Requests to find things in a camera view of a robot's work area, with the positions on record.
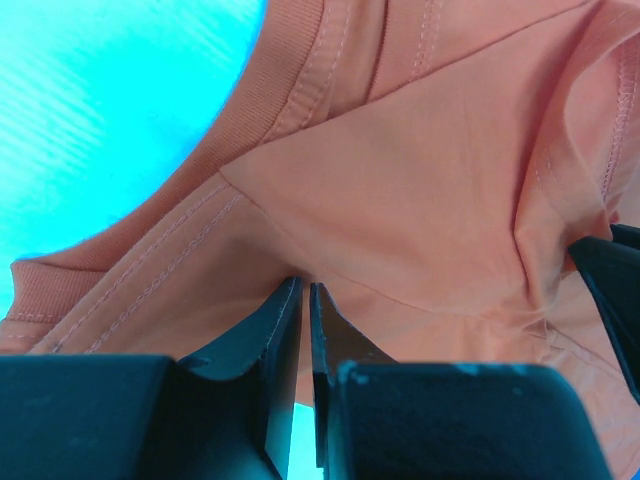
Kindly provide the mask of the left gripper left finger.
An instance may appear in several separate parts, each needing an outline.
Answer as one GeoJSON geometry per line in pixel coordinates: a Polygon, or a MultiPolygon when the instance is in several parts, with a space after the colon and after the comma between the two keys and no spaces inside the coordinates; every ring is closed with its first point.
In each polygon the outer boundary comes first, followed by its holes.
{"type": "Polygon", "coordinates": [[[285,280],[208,345],[1,360],[5,479],[283,479],[302,285],[285,280]]]}

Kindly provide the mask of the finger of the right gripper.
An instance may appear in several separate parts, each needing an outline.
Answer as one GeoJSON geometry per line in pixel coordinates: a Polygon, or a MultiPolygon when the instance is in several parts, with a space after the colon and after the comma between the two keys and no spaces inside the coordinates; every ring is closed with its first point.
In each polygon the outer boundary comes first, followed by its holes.
{"type": "Polygon", "coordinates": [[[639,398],[639,229],[612,224],[610,241],[584,237],[568,247],[595,301],[634,399],[639,398]]]}

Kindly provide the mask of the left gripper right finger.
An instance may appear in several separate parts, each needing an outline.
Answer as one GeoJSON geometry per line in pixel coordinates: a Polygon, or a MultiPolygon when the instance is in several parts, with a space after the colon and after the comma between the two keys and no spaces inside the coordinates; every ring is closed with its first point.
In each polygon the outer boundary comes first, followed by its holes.
{"type": "Polygon", "coordinates": [[[554,369],[399,363],[310,289],[316,462],[327,479],[608,479],[554,369]]]}

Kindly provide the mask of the orange t shirt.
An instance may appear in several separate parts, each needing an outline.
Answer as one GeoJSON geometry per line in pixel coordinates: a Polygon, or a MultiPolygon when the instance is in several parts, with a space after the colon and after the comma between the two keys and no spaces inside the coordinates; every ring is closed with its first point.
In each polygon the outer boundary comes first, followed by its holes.
{"type": "Polygon", "coordinates": [[[567,248],[638,219],[637,2],[272,1],[160,187],[11,264],[1,352],[179,357],[298,274],[399,360],[557,369],[629,479],[639,407],[567,248]]]}

